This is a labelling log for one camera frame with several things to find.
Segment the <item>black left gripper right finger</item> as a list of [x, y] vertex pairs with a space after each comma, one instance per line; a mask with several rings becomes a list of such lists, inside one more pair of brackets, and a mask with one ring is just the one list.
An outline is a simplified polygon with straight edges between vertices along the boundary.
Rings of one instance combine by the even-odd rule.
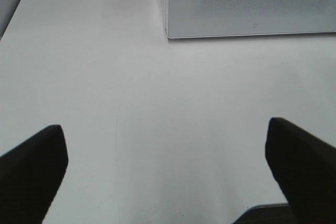
[[298, 223], [335, 223], [335, 147], [271, 118], [265, 158]]

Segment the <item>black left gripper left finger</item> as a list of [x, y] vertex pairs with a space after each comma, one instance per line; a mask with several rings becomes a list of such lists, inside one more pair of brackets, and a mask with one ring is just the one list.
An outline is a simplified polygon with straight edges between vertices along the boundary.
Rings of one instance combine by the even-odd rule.
[[50, 125], [1, 156], [1, 223], [42, 223], [68, 166], [62, 127]]

